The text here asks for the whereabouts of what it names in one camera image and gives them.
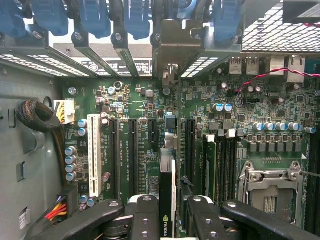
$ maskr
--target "blue retention clip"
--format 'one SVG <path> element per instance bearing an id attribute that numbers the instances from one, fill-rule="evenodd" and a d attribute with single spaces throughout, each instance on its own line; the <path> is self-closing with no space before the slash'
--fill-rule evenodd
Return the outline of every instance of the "blue retention clip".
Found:
<path id="1" fill-rule="evenodd" d="M 150 35 L 149 0 L 124 0 L 124 28 L 135 40 Z"/>
<path id="2" fill-rule="evenodd" d="M 237 35 L 242 0 L 214 0 L 211 22 L 214 24 L 214 41 L 230 41 Z"/>
<path id="3" fill-rule="evenodd" d="M 23 13 L 14 0 L 0 0 L 0 32 L 12 38 L 27 34 Z"/>
<path id="4" fill-rule="evenodd" d="M 111 23 L 106 0 L 80 0 L 79 10 L 86 32 L 93 34 L 97 39 L 110 36 Z"/>
<path id="5" fill-rule="evenodd" d="M 192 0 L 190 5 L 186 7 L 186 0 L 179 0 L 177 19 L 191 19 L 192 13 L 194 12 L 197 0 Z"/>
<path id="6" fill-rule="evenodd" d="M 31 0 L 36 23 L 54 36 L 69 32 L 69 20 L 62 0 Z"/>

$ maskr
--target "motherboard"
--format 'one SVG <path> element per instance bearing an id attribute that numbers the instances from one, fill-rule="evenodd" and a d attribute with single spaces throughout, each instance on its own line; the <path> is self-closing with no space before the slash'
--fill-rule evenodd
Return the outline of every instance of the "motherboard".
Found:
<path id="1" fill-rule="evenodd" d="M 125 204 L 135 195 L 159 198 L 163 149 L 169 149 L 177 219 L 180 188 L 187 186 L 218 206 L 237 199 L 303 228 L 308 179 L 301 171 L 308 171 L 320 118 L 320 81 L 268 75 L 240 94 L 253 76 L 228 66 L 179 78 L 171 88 L 150 78 L 65 83 L 64 99 L 75 109 L 75 124 L 65 125 L 73 158 L 66 161 L 67 179 L 78 186 L 79 209 L 111 198 Z M 183 227 L 175 227 L 180 236 Z"/>

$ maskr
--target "gray metal panel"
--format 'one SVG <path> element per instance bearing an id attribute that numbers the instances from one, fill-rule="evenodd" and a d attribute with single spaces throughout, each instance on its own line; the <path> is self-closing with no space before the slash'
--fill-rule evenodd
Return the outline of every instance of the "gray metal panel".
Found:
<path id="1" fill-rule="evenodd" d="M 77 51 L 72 43 L 55 43 L 53 47 L 70 58 L 83 58 L 84 55 Z M 92 48 L 102 58 L 119 58 L 112 44 L 91 43 Z M 152 58 L 151 44 L 130 44 L 129 50 L 133 58 Z"/>
<path id="2" fill-rule="evenodd" d="M 24 154 L 22 135 L 26 127 L 16 121 L 9 128 L 8 109 L 16 109 L 27 99 L 40 102 L 59 98 L 52 79 L 0 65 L 0 239 L 18 240 L 54 203 L 61 190 L 58 157 L 51 133 L 45 134 L 44 147 Z M 17 182 L 16 166 L 25 162 L 25 179 Z M 19 216 L 30 210 L 31 224 L 20 230 Z"/>

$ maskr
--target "white pci slot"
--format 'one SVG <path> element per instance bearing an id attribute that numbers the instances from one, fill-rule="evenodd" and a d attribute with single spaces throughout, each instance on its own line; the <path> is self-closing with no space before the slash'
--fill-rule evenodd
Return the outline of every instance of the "white pci slot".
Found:
<path id="1" fill-rule="evenodd" d="M 102 192 L 100 115 L 90 114 L 88 121 L 88 158 L 90 197 Z"/>

